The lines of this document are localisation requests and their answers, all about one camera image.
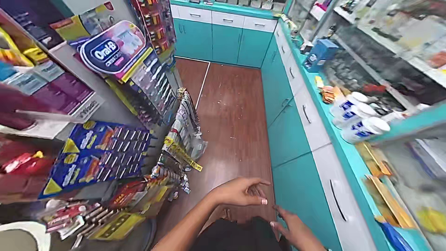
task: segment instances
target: teal countertop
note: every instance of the teal countertop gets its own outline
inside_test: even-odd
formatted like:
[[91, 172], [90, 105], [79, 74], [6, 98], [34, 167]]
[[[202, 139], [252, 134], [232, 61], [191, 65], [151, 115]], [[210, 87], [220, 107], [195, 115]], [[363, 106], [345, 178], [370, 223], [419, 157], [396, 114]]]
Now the teal countertop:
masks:
[[208, 5], [208, 4], [204, 4], [203, 2], [200, 2], [199, 4], [194, 4], [194, 3], [190, 3], [189, 1], [184, 1], [184, 0], [170, 0], [170, 3], [174, 4], [174, 5], [207, 9], [207, 10], [213, 10], [213, 11], [218, 11], [218, 12], [225, 12], [225, 13], [237, 14], [237, 15], [242, 15], [242, 16], [248, 16], [248, 17], [258, 17], [258, 18], [264, 18], [264, 19], [277, 19], [277, 17], [273, 16], [273, 12], [271, 10], [266, 10], [266, 9], [258, 9], [258, 8], [218, 3], [218, 2], [214, 2], [213, 5]]
[[[284, 34], [290, 34], [287, 25], [282, 20], [279, 20], [279, 23], [282, 27], [282, 30], [284, 31]], [[357, 151], [355, 146], [344, 141], [341, 138], [341, 130], [336, 128], [333, 123], [331, 123], [333, 116], [330, 114], [330, 107], [332, 105], [328, 105], [322, 102], [322, 96], [319, 94], [319, 91], [316, 88], [316, 84], [314, 83], [314, 78], [316, 76], [322, 77], [324, 82], [328, 83], [326, 77], [322, 73], [307, 72], [306, 69], [302, 66], [302, 62], [305, 60], [306, 56], [300, 54], [299, 48], [296, 44], [294, 44], [290, 36], [286, 37], [288, 45], [290, 46], [293, 53], [294, 59], [299, 66], [303, 79], [305, 80], [305, 84], [308, 88], [311, 98], [313, 99], [313, 102], [318, 109], [319, 115], [324, 123], [336, 154], [338, 155], [339, 161], [343, 166], [345, 176], [349, 181], [350, 187], [363, 213], [377, 249], [379, 251], [394, 251], [393, 247], [386, 239], [384, 232], [381, 230], [381, 227], [374, 219], [374, 215], [381, 215], [381, 213], [379, 212], [371, 195], [368, 193], [367, 188], [363, 183], [363, 179], [365, 178], [365, 176], [371, 175], [370, 171], [359, 155], [359, 152]], [[418, 230], [406, 230], [400, 228], [398, 228], [397, 230], [405, 238], [405, 240], [409, 243], [413, 250], [430, 250], [425, 243], [425, 239], [418, 232]]]

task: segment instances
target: white jar with blue label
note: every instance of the white jar with blue label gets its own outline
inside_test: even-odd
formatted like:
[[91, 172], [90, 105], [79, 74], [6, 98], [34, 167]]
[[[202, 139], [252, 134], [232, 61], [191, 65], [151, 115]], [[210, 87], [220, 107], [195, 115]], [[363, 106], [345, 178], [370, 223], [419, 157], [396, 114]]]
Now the white jar with blue label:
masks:
[[348, 128], [351, 124], [358, 123], [365, 118], [373, 116], [378, 116], [378, 114], [371, 106], [364, 103], [358, 103], [356, 105], [352, 105], [340, 116], [335, 117], [332, 122], [333, 125], [337, 128], [345, 129]]
[[378, 117], [369, 117], [342, 130], [341, 137], [348, 143], [355, 144], [388, 131], [390, 126], [386, 121]]
[[359, 103], [367, 103], [368, 98], [360, 92], [352, 92], [347, 97], [336, 98], [333, 106], [330, 108], [330, 113], [337, 117], [348, 111], [352, 105]]

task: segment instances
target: oral-b logo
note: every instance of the oral-b logo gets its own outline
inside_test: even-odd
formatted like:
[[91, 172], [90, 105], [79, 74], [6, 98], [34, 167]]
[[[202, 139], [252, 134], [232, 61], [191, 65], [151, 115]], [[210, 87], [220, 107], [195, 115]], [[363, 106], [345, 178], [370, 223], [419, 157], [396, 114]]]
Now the oral-b logo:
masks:
[[94, 48], [91, 51], [91, 55], [96, 59], [105, 61], [109, 59], [118, 50], [119, 50], [118, 45], [115, 42], [113, 42], [113, 40], [108, 39], [102, 42], [100, 45], [96, 46], [96, 48]]

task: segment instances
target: hand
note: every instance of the hand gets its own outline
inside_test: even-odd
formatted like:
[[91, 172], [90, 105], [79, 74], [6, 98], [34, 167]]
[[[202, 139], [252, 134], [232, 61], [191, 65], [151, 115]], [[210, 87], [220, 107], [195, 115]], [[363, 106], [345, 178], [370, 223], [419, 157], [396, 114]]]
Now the hand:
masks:
[[271, 183], [261, 178], [236, 178], [214, 188], [208, 196], [218, 205], [266, 205], [268, 200], [259, 184]]
[[270, 222], [271, 227], [284, 235], [293, 246], [301, 251], [325, 251], [324, 246], [297, 215], [278, 205], [273, 206], [273, 208], [279, 213], [279, 217], [285, 221], [288, 229], [278, 222]]

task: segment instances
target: teal cabinet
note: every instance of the teal cabinet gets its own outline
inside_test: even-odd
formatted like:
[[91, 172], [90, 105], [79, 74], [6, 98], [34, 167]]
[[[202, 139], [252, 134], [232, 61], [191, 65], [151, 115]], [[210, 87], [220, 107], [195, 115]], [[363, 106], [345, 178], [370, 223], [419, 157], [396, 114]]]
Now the teal cabinet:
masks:
[[212, 60], [237, 64], [242, 28], [212, 25]]
[[273, 182], [276, 204], [299, 216], [326, 248], [341, 251], [313, 155], [274, 168]]
[[212, 25], [183, 19], [173, 19], [177, 42], [175, 55], [212, 60]]
[[268, 140], [272, 168], [311, 151], [294, 100], [268, 128]]
[[293, 93], [274, 36], [269, 43], [261, 73], [266, 123], [267, 126], [270, 126], [280, 111], [293, 99]]
[[243, 29], [237, 64], [260, 68], [272, 36], [271, 32]]

